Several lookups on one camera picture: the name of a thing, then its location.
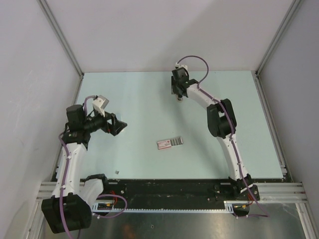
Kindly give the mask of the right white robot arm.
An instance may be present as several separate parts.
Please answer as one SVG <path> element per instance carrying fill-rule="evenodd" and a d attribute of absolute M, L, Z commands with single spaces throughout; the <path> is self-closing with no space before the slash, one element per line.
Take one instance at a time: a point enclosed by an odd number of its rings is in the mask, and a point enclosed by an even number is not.
<path fill-rule="evenodd" d="M 190 98 L 206 110 L 208 130 L 219 141 L 229 169 L 230 195 L 241 200 L 248 194 L 256 201 L 251 175 L 244 166 L 237 146 L 237 121 L 231 101 L 219 100 L 202 89 L 197 80 L 190 79 L 185 65 L 175 66 L 171 88 L 179 100 L 183 97 Z"/>

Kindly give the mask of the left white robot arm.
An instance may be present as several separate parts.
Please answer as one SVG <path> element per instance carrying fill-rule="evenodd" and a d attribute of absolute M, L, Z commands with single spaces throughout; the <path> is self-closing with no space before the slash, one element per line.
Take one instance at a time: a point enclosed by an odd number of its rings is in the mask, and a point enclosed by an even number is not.
<path fill-rule="evenodd" d="M 81 187 L 80 169 L 92 133 L 102 130 L 117 136 L 127 123 L 118 120 L 114 113 L 93 112 L 93 116 L 86 115 L 82 105 L 66 109 L 66 130 L 59 135 L 63 146 L 59 176 L 50 198 L 41 204 L 44 217 L 55 234 L 89 228 L 93 204 L 97 198 L 105 199 L 110 193 L 105 174 L 88 176 Z"/>

